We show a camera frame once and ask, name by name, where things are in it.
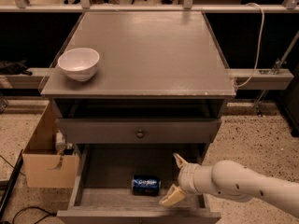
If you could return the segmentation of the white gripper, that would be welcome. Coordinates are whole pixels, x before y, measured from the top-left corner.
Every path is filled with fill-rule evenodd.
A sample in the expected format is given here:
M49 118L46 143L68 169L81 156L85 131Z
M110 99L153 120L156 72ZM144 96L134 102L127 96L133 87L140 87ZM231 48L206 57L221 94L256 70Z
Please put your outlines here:
M178 184L173 184L167 194L159 201L160 205L170 207L181 202L186 198L186 194L201 194L195 186L195 173L200 165L197 163L187 163L178 153L173 154L177 167L180 169L178 174Z

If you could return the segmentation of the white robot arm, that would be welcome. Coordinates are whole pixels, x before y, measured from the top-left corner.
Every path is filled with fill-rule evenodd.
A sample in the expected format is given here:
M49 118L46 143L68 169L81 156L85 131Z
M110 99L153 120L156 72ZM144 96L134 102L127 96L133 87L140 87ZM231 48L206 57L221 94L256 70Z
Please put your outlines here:
M173 184L160 200L163 206L179 203L188 195L209 194L240 203L257 198L299 217L298 183L258 174L235 161L203 166L187 162L177 153L173 156L180 169L178 186Z

